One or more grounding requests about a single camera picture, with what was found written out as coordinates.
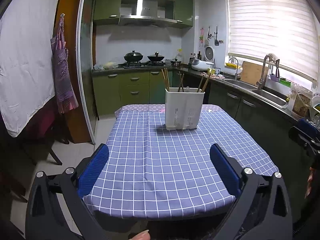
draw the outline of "cutting board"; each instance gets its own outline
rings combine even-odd
[[[264,70],[263,80],[267,77],[268,74],[268,66],[266,66]],[[262,72],[262,65],[258,65],[255,63],[250,63],[244,61],[242,63],[242,71],[241,71],[241,78],[240,80],[251,85],[257,86],[257,82],[260,80]]]

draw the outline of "blue tablecloth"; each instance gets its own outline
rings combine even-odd
[[[235,197],[210,161],[214,143],[257,174],[278,171],[233,118],[217,106],[205,106],[193,130],[166,130],[164,111],[121,111],[107,141],[109,160],[84,197],[89,210],[167,220],[209,214],[231,204]]]

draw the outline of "tile floor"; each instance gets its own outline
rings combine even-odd
[[[69,145],[65,145],[56,141],[53,144],[52,149],[54,150],[55,154],[60,158],[63,165],[62,166],[56,165],[51,155],[49,155],[47,159],[40,160],[37,163],[37,166],[33,171],[32,178],[34,178],[35,174],[38,171],[44,171],[47,175],[51,175],[51,174],[62,173],[68,167],[76,167],[83,158],[91,156],[94,150],[100,145],[100,143],[106,143],[109,137],[109,134],[111,132],[111,129],[115,123],[115,120],[116,120],[115,118],[110,118],[110,119],[104,119],[104,120],[98,121],[96,131],[95,131],[95,139],[96,139],[95,146],[92,145],[91,143],[74,144],[71,142]],[[25,196],[26,199],[28,199],[29,197],[29,192],[30,192],[32,182],[33,182],[33,179],[30,182],[29,188],[27,188],[27,193]],[[75,233],[80,234],[67,208],[63,195],[58,194],[58,199],[60,202],[62,212],[69,225],[69,228]],[[22,203],[18,200],[12,201],[10,219],[11,219],[11,222],[15,226],[17,226],[22,232],[25,231],[26,209],[27,209],[26,203]]]

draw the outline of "stainless steel range hood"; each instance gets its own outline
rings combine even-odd
[[[158,17],[157,0],[137,0],[132,7],[132,14],[121,15],[119,25],[122,26],[156,26],[165,28],[176,24],[176,20]]]

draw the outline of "green basket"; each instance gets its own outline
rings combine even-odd
[[[279,82],[287,87],[291,86],[291,81],[287,81],[285,78],[280,78]]]

